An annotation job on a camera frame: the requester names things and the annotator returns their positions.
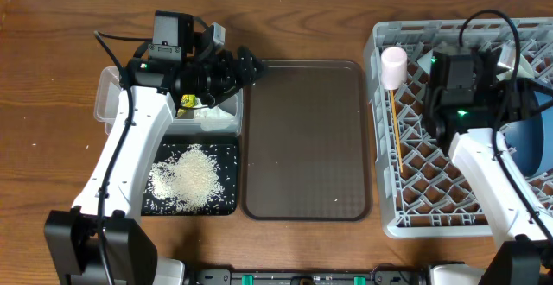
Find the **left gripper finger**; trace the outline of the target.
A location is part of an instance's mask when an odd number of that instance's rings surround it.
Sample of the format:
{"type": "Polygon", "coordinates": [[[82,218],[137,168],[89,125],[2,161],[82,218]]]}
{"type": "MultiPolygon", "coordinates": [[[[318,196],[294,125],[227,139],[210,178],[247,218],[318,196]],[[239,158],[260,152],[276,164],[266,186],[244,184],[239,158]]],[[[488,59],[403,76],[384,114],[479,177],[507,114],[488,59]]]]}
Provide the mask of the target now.
{"type": "Polygon", "coordinates": [[[233,85],[232,87],[226,87],[226,88],[218,88],[215,91],[210,91],[208,93],[208,107],[213,108],[230,97],[236,95],[240,91],[240,88],[233,85]]]}
{"type": "Polygon", "coordinates": [[[238,48],[238,77],[241,86],[253,85],[266,72],[266,65],[246,46],[238,48]]]}

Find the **white tissue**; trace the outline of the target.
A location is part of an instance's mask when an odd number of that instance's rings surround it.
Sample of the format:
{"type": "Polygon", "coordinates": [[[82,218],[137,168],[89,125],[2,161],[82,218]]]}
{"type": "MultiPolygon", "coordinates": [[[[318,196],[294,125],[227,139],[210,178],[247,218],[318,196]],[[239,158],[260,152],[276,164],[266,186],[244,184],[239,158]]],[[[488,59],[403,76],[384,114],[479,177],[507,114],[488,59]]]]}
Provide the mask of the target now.
{"type": "Polygon", "coordinates": [[[226,121],[234,118],[233,114],[223,111],[218,106],[209,108],[206,105],[196,105],[192,110],[194,113],[193,120],[200,123],[226,121]]]}

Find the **green snack wrapper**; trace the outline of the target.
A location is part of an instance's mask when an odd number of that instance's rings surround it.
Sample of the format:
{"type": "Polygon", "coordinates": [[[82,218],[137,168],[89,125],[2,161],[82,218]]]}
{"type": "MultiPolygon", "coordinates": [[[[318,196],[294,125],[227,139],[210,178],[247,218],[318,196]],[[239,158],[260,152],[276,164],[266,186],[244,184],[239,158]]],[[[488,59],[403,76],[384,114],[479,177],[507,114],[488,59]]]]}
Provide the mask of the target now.
{"type": "Polygon", "coordinates": [[[183,95],[177,110],[177,117],[184,117],[186,113],[191,112],[201,106],[201,101],[195,95],[183,95]]]}

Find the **pink plastic cup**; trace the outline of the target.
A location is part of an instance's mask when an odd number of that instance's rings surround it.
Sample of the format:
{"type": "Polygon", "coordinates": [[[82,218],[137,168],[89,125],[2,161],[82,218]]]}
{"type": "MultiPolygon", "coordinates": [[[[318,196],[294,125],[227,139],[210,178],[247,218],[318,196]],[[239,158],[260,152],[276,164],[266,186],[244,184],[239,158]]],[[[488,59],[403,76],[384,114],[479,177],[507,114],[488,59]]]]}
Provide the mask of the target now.
{"type": "Polygon", "coordinates": [[[383,51],[380,81],[385,90],[396,90],[407,80],[407,60],[407,53],[400,47],[383,51]]]}

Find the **light blue small bowl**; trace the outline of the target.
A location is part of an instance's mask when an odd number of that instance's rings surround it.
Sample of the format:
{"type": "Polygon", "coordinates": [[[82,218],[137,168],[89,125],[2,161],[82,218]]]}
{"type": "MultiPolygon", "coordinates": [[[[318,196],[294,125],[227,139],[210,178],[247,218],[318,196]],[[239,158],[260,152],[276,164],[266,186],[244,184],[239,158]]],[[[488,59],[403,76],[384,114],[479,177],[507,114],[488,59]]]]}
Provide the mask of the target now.
{"type": "Polygon", "coordinates": [[[429,50],[426,54],[420,56],[416,61],[418,66],[422,68],[426,74],[430,74],[431,72],[431,67],[433,63],[433,52],[433,49],[429,50]]]}

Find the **mint green bowl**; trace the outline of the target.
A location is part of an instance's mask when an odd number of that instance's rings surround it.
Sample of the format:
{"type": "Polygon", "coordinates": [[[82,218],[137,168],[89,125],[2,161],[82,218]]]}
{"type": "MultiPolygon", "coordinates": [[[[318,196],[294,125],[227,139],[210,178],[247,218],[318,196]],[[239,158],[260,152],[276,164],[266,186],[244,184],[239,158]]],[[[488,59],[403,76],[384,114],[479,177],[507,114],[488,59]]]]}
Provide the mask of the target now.
{"type": "MultiPolygon", "coordinates": [[[[515,52],[516,50],[514,47],[508,44],[502,45],[497,63],[498,74],[496,75],[499,81],[511,78],[515,65],[515,52]]],[[[527,79],[534,78],[532,67],[522,54],[520,55],[518,65],[518,77],[527,79]]]]}

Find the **dark blue plate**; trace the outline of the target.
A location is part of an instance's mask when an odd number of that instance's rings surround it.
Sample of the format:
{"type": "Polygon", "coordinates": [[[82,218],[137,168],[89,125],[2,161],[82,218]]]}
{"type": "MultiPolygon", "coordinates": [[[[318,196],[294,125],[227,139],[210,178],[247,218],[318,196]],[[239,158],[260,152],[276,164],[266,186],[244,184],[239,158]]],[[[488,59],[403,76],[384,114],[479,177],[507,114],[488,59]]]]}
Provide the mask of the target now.
{"type": "Polygon", "coordinates": [[[507,124],[502,133],[512,159],[525,177],[536,177],[552,169],[552,108],[539,115],[507,124]]]}

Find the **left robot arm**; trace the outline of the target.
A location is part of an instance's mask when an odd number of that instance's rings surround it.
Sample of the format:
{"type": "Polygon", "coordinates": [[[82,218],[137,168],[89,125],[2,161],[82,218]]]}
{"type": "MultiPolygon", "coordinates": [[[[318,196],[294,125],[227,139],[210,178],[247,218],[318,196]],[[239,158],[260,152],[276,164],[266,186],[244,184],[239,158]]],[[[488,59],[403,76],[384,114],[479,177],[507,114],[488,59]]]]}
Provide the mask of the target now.
{"type": "Polygon", "coordinates": [[[159,256],[141,228],[157,149],[185,94],[214,107],[260,79],[265,64],[237,53],[182,57],[144,43],[119,70],[118,112],[99,162],[68,211],[51,211],[44,235],[62,284],[183,284],[183,262],[159,256]]]}

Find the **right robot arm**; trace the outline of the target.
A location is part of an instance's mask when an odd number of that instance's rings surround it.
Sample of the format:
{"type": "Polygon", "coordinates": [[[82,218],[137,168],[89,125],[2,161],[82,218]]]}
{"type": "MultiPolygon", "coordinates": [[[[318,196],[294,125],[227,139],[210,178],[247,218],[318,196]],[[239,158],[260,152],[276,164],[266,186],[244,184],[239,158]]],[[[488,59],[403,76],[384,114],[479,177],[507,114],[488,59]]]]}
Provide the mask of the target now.
{"type": "Polygon", "coordinates": [[[431,284],[550,284],[552,217],[512,159],[500,128],[540,117],[548,86],[510,72],[497,78],[499,54],[434,50],[423,124],[472,188],[498,248],[486,269],[442,263],[431,284]]]}

